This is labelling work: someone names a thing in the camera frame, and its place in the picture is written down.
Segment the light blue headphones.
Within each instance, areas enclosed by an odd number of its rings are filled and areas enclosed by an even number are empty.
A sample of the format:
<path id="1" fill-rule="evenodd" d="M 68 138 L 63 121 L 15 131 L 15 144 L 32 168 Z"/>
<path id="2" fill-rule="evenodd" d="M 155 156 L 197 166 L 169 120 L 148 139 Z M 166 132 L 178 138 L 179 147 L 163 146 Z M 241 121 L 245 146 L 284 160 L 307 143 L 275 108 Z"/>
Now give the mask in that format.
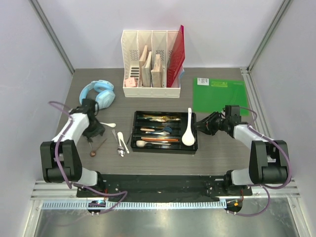
<path id="1" fill-rule="evenodd" d="M 82 104 L 83 99 L 87 98 L 88 93 L 94 90 L 97 92 L 95 97 L 95 101 L 98 104 L 99 109 L 106 109 L 108 108 L 115 99 L 114 93 L 114 85 L 106 80 L 95 80 L 86 85 L 80 95 L 79 95 L 79 102 Z"/>

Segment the blue plastic spoon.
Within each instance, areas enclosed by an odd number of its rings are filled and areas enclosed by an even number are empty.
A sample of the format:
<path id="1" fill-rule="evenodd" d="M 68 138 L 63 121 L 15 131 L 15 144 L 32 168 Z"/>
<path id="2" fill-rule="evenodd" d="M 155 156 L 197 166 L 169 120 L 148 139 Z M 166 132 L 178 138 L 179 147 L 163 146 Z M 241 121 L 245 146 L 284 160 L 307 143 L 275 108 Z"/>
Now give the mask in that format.
<path id="1" fill-rule="evenodd" d="M 154 132 L 157 132 L 157 131 L 167 131 L 167 132 L 171 133 L 172 129 L 170 127 L 164 127 L 163 129 L 155 130 Z"/>

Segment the small white ceramic spoon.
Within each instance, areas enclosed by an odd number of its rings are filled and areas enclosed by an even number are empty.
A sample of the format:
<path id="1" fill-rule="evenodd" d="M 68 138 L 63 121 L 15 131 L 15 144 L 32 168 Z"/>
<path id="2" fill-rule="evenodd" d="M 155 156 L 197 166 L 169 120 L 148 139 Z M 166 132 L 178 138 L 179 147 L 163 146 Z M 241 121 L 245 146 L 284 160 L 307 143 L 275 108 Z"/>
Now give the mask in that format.
<path id="1" fill-rule="evenodd" d="M 146 142 L 146 141 L 143 141 L 143 140 L 138 140 L 136 141 L 136 146 L 138 148 L 144 148 L 144 147 L 151 147 L 153 146 L 153 144 L 151 142 Z"/>

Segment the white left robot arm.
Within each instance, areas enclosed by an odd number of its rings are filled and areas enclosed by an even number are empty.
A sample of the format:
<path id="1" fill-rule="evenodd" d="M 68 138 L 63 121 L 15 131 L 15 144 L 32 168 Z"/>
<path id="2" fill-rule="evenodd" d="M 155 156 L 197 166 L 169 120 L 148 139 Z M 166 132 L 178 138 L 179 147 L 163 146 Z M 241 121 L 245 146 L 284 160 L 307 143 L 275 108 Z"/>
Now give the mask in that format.
<path id="1" fill-rule="evenodd" d="M 102 136 L 105 132 L 104 126 L 96 118 L 98 103 L 92 99 L 83 99 L 82 104 L 73 109 L 56 101 L 48 104 L 64 113 L 68 121 L 58 135 L 40 145 L 44 181 L 65 182 L 70 189 L 72 186 L 83 187 L 94 197 L 100 197 L 105 191 L 102 175 L 84 168 L 77 150 L 81 136 L 92 142 L 93 137 Z"/>

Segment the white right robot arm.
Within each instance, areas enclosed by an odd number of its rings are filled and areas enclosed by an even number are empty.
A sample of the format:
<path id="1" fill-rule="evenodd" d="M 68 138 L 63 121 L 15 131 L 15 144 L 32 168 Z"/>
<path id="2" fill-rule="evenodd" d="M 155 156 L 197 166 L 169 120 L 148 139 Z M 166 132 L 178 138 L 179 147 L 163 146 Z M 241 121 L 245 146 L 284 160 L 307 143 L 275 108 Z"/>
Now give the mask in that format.
<path id="1" fill-rule="evenodd" d="M 248 122 L 243 122 L 240 111 L 246 109 L 238 105 L 226 105 L 221 112 L 213 112 L 196 122 L 194 128 L 214 136 L 218 131 L 242 142 L 250 150 L 247 168 L 229 170 L 224 175 L 223 189 L 229 195 L 241 188 L 262 185 L 269 189 L 282 189 L 292 179 L 292 167 L 287 143 L 267 137 Z"/>

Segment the black cutlery tray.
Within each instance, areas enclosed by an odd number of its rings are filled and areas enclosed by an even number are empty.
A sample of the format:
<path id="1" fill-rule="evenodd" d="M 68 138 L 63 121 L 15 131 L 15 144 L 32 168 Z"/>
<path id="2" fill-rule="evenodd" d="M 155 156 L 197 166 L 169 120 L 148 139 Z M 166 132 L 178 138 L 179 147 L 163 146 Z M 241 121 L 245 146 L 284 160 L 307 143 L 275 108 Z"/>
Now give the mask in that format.
<path id="1" fill-rule="evenodd" d="M 136 111 L 128 143 L 134 152 L 194 155 L 198 150 L 197 121 L 191 114 L 191 130 L 195 142 L 187 146 L 182 142 L 188 125 L 187 112 Z"/>

